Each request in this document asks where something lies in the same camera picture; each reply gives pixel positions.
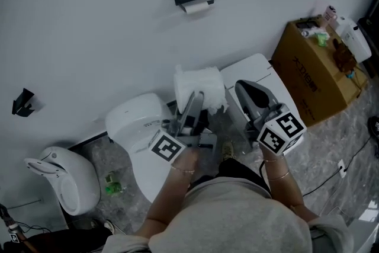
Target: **gray tile floor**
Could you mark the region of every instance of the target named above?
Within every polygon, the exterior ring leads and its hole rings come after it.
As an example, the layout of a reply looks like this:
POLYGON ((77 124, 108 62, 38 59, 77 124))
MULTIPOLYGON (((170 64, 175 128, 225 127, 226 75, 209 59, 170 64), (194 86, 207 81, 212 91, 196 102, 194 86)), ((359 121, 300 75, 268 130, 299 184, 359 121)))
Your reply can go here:
MULTIPOLYGON (((318 187, 337 170, 340 159, 349 163, 353 155, 368 140, 367 119, 379 115, 379 80, 369 82, 361 96, 344 112, 308 129, 305 141, 287 156, 288 164, 303 194, 318 187)), ((218 148, 225 140, 232 140, 237 159, 258 172, 262 156, 258 148, 252 149, 234 127, 227 114, 210 117, 210 129, 218 135, 218 148)), ((379 159, 374 156, 376 141, 371 139, 351 162, 347 176, 335 175, 325 185, 305 197, 306 205, 315 213, 340 213, 349 223, 360 217, 368 204, 379 204, 379 159)), ((126 151, 108 137, 100 138, 76 151, 95 166, 101 184, 102 197, 97 207, 82 217, 110 219, 123 232, 132 233, 139 228, 150 206, 134 179, 131 162, 126 151), (123 186, 117 196, 105 192, 105 176, 114 171, 123 186)), ((220 154, 203 156, 200 173, 217 172, 220 154)), ((78 221, 84 228, 85 221, 78 221)))

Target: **gray wall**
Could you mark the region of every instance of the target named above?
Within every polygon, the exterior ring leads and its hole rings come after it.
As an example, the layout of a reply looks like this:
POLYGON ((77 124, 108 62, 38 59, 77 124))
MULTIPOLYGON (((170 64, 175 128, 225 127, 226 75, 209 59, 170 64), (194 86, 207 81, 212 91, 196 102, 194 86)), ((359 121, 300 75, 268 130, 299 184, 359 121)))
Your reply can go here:
MULTIPOLYGON (((0 201, 32 200, 38 190, 51 198, 22 158, 101 133, 106 112, 141 93, 173 100, 175 65, 271 57, 288 20, 327 4, 357 19, 370 1, 216 0, 212 10, 186 16, 173 0, 0 0, 0 201), (46 104, 27 119, 11 115, 23 87, 46 104)), ((29 214, 18 219, 35 223, 29 214)))

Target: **large white tissue roll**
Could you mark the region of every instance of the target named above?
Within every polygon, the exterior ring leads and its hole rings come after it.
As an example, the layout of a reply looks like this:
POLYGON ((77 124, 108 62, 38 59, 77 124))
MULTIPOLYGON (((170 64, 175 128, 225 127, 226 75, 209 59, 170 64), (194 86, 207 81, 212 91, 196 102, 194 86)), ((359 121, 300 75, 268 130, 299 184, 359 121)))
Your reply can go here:
POLYGON ((192 92, 204 93, 203 110, 207 109, 211 115, 215 114, 222 106, 226 111, 224 81, 217 68, 184 72, 180 66, 177 66, 174 86, 176 102, 181 114, 183 114, 192 92))

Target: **small white toilet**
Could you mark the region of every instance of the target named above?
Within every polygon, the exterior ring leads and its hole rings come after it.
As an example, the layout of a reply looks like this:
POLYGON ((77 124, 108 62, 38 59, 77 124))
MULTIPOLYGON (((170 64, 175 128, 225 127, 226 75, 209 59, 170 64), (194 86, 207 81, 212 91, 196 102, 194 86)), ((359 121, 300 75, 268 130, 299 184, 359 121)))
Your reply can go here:
POLYGON ((46 148, 40 159, 25 158, 28 169, 46 177, 64 210, 84 214, 100 200, 100 185, 94 166, 83 156, 59 147, 46 148))
POLYGON ((168 106, 154 93, 143 94, 114 108, 105 118, 110 139, 129 154, 141 192, 153 201, 170 171, 170 163, 149 152, 162 120, 172 119, 168 106))

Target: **person's left hand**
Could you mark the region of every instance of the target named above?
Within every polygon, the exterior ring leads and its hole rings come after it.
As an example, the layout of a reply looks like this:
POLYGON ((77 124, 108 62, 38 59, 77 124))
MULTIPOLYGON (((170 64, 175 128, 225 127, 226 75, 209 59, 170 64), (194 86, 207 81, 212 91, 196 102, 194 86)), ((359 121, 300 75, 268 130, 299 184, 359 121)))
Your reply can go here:
POLYGON ((199 148, 186 148, 173 162, 173 166, 184 171, 195 170, 199 158, 199 148))

